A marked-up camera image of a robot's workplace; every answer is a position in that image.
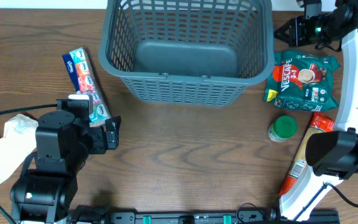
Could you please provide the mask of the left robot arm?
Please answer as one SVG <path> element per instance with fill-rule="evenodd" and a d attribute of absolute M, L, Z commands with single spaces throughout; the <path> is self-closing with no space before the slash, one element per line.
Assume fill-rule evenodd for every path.
<path fill-rule="evenodd" d="M 89 155 L 118 147 L 120 125 L 120 116 L 92 128 L 81 113 L 42 115 L 35 132 L 37 150 L 25 160 L 11 189 L 14 221 L 55 223 L 66 218 L 78 190 L 77 174 Z"/>

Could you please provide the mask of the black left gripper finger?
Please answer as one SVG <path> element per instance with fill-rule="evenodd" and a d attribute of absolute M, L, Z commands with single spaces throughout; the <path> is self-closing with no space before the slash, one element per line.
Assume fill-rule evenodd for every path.
<path fill-rule="evenodd" d="M 117 149 L 119 145 L 119 125 L 115 121 L 106 121 L 105 127 L 107 149 Z"/>
<path fill-rule="evenodd" d="M 105 127 L 107 131 L 119 132 L 121 127 L 121 116 L 114 116 L 105 120 Z"/>

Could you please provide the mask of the white paper pouch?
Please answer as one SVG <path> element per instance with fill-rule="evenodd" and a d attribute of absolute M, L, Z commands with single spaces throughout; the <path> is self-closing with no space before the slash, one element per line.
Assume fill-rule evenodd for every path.
<path fill-rule="evenodd" d="M 0 138 L 0 185 L 7 180 L 24 159 L 36 148 L 38 122 L 18 114 L 4 124 Z"/>

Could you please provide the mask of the colourful tissue pack strip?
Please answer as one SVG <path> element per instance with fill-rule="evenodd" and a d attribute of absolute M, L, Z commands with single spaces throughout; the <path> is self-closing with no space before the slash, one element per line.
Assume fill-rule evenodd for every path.
<path fill-rule="evenodd" d="M 111 118 L 111 114 L 96 82 L 86 50 L 80 47 L 63 54 L 62 58 L 76 92 L 92 97 L 93 102 L 90 108 L 93 112 L 89 114 L 90 126 L 96 127 L 104 124 L 107 119 Z"/>

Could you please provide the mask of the green Nescafe coffee bag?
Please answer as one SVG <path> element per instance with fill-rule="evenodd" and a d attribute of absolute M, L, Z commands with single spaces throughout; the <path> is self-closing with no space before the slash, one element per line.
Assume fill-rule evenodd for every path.
<path fill-rule="evenodd" d="M 333 73 L 340 64 L 332 55 L 287 50 L 276 52 L 275 66 L 265 86 L 264 101 L 276 108 L 328 111 L 339 106 L 333 97 Z"/>

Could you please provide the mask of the orange pasta packet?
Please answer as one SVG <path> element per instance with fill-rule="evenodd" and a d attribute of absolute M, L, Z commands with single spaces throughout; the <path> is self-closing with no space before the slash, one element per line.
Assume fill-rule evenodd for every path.
<path fill-rule="evenodd" d="M 333 130 L 334 121 L 326 117 L 321 112 L 314 112 L 311 122 L 305 132 L 305 135 L 300 143 L 300 146 L 295 154 L 294 160 L 290 166 L 287 176 L 283 181 L 283 185 L 278 193 L 282 196 L 289 192 L 296 181 L 300 178 L 301 173 L 307 167 L 306 162 L 306 145 L 311 135 L 316 133 L 331 132 Z"/>

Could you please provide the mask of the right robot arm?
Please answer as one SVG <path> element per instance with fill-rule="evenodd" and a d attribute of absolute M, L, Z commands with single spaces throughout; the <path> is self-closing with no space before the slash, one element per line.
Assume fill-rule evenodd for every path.
<path fill-rule="evenodd" d="M 320 1 L 299 1 L 305 12 L 275 32 L 291 47 L 330 47 L 339 41 L 344 71 L 341 100 L 331 132 L 316 133 L 306 143 L 304 163 L 295 164 L 294 186 L 279 199 L 278 217 L 290 222 L 311 220 L 323 197 L 358 174 L 358 1 L 337 1 L 323 13 Z"/>

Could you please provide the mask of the green lid jar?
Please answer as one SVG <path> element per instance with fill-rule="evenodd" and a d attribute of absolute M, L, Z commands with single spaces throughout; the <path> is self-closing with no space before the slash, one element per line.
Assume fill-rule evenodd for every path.
<path fill-rule="evenodd" d="M 274 142 L 290 139 L 298 130 L 298 125 L 291 116 L 277 118 L 267 130 L 268 137 Z"/>

